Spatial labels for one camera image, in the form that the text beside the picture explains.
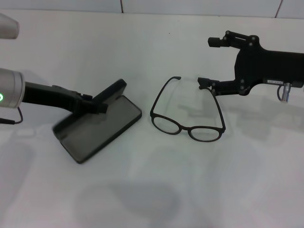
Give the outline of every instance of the cable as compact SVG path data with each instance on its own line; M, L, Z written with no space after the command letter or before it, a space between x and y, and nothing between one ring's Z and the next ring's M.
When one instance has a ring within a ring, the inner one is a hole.
M22 115L22 112L21 112L21 110L20 110L20 108L19 108L19 107L18 107L18 112L19 112L19 114L20 114L20 118L21 118L21 120L20 120L20 121L18 121L18 122L15 122L15 124L22 123L22 121L23 121L23 115Z
M276 95L277 95L277 98L279 99L279 101L282 100L281 97L280 97L280 88L281 88L281 87L282 87L282 86L280 85L280 86L278 87L277 91L276 91Z

